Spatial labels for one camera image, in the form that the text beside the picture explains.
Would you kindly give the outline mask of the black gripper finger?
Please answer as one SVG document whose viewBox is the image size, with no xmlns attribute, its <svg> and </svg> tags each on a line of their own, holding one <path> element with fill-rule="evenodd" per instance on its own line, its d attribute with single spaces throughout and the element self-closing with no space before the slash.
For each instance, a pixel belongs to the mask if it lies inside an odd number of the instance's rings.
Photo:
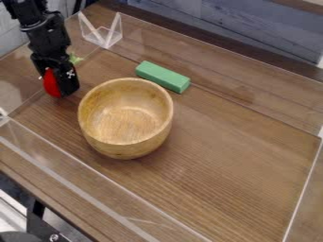
<svg viewBox="0 0 323 242">
<path fill-rule="evenodd" d="M 53 74 L 57 86 L 57 96 L 69 96 L 78 88 L 78 76 L 73 63 L 68 56 L 62 56 L 54 60 Z"/>
<path fill-rule="evenodd" d="M 38 55 L 30 55 L 30 60 L 40 77 L 44 78 L 46 70 L 52 67 L 49 60 Z"/>
</svg>

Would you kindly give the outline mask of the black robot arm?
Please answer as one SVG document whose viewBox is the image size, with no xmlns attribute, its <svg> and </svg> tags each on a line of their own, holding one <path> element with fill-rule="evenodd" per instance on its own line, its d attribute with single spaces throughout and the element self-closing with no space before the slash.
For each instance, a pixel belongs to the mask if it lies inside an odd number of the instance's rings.
<svg viewBox="0 0 323 242">
<path fill-rule="evenodd" d="M 2 0 L 2 3 L 28 36 L 30 60 L 46 94 L 69 96 L 80 88 L 80 82 L 66 53 L 70 39 L 61 13 L 48 10 L 46 0 Z"/>
</svg>

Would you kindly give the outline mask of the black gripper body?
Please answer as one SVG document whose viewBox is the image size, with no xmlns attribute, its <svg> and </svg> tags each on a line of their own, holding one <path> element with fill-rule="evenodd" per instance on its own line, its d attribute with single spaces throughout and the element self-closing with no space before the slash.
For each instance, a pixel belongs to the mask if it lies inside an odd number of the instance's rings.
<svg viewBox="0 0 323 242">
<path fill-rule="evenodd" d="M 66 48 L 70 39 L 64 26 L 64 18 L 57 11 L 40 11 L 25 25 L 33 62 L 69 61 Z"/>
</svg>

